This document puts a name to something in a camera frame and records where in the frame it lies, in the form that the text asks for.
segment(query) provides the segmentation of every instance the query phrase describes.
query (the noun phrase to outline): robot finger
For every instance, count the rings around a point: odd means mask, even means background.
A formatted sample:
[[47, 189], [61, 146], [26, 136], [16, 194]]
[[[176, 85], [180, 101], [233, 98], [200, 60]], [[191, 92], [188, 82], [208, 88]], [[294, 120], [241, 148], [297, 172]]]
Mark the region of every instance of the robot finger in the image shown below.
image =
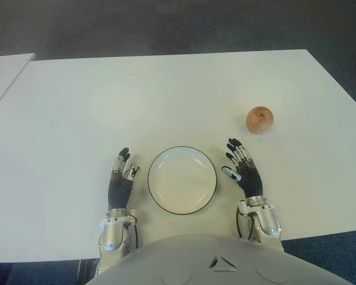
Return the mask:
[[221, 170], [230, 178], [232, 178], [233, 180], [235, 180], [236, 182], [241, 180], [241, 175], [238, 174], [237, 172], [233, 171], [232, 169], [230, 169], [228, 166], [223, 166], [221, 168]]
[[232, 145], [232, 144], [227, 144], [227, 147], [229, 150], [231, 150], [236, 158], [236, 162], [239, 164], [239, 167], [243, 164], [243, 158], [240, 155], [239, 151]]
[[139, 168], [140, 167], [138, 167], [136, 163], [132, 162], [131, 166], [126, 171], [124, 171], [123, 178], [133, 181]]
[[118, 180], [119, 178], [121, 178], [125, 162], [130, 156], [128, 151], [129, 149], [125, 147], [123, 148], [122, 151], [120, 151], [119, 155], [116, 157], [115, 163], [113, 164], [111, 181]]
[[235, 164], [236, 171], [239, 171], [240, 162], [237, 162], [235, 157], [230, 153], [225, 153], [225, 155], [233, 162], [233, 164]]

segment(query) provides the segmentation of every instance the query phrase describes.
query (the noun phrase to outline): cable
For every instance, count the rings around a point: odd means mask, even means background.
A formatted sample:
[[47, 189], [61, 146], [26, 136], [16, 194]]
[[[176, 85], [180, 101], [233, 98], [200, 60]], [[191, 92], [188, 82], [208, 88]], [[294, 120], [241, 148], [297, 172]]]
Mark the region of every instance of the cable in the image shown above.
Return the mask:
[[237, 209], [236, 209], [236, 226], [237, 226], [237, 232], [239, 233], [239, 236], [242, 238], [240, 226], [239, 226], [239, 215], [241, 215], [241, 213], [240, 213], [239, 208], [237, 207]]
[[252, 219], [252, 225], [250, 227], [250, 233], [248, 239], [250, 239], [250, 237], [252, 236], [253, 226], [255, 225], [255, 219], [251, 215], [249, 215], [249, 217]]
[[138, 232], [137, 232], [137, 225], [135, 225], [135, 236], [136, 236], [136, 248], [138, 248]]
[[133, 216], [132, 214], [129, 214], [131, 217], [133, 217], [135, 219], [135, 236], [136, 236], [136, 248], [138, 248], [138, 232], [137, 232], [137, 218], [135, 216]]
[[[242, 238], [243, 236], [241, 235], [241, 230], [240, 230], [240, 226], [239, 226], [239, 215], [243, 216], [242, 213], [240, 213], [240, 209], [237, 207], [237, 209], [236, 209], [236, 227], [237, 227], [237, 232], [239, 233], [239, 236]], [[250, 239], [252, 237], [253, 226], [255, 225], [255, 220], [250, 214], [248, 214], [248, 216], [252, 219], [252, 225], [250, 227], [250, 232], [249, 232], [249, 236], [248, 236], [248, 239]]]

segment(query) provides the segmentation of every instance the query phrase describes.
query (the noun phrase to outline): white desk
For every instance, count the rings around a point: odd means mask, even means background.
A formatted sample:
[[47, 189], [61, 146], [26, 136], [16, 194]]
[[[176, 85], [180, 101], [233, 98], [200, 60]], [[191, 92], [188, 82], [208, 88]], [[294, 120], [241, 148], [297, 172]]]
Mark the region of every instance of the white desk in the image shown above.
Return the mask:
[[33, 58], [33, 53], [0, 56], [0, 99], [5, 95], [5, 92], [7, 92], [27, 63]]
[[[275, 122], [255, 135], [244, 122], [259, 105]], [[252, 154], [282, 239], [356, 230], [356, 104], [306, 50], [30, 62], [0, 103], [0, 262], [98, 257], [125, 146], [141, 166], [129, 208], [142, 244], [236, 235], [243, 195], [220, 171], [228, 137]], [[218, 175], [211, 202], [188, 216], [147, 188], [152, 160], [174, 145], [202, 150]]]

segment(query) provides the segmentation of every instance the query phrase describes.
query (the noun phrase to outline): apple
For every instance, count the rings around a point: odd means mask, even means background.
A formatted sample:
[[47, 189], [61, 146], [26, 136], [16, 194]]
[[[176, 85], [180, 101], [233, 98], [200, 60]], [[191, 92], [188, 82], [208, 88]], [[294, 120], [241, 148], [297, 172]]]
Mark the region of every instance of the apple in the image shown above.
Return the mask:
[[247, 115], [248, 130], [259, 134], [265, 132], [273, 124], [273, 113], [266, 107], [255, 107]]

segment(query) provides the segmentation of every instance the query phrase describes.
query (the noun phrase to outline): dark floor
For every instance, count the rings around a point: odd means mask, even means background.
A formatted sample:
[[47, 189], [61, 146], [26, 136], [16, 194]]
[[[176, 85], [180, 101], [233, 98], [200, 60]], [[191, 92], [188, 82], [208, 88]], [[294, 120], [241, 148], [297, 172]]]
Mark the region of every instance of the dark floor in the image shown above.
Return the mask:
[[[0, 0], [0, 55], [307, 49], [356, 101], [354, 0]], [[283, 242], [356, 284], [356, 232]], [[0, 264], [0, 284], [73, 285], [78, 261]]]

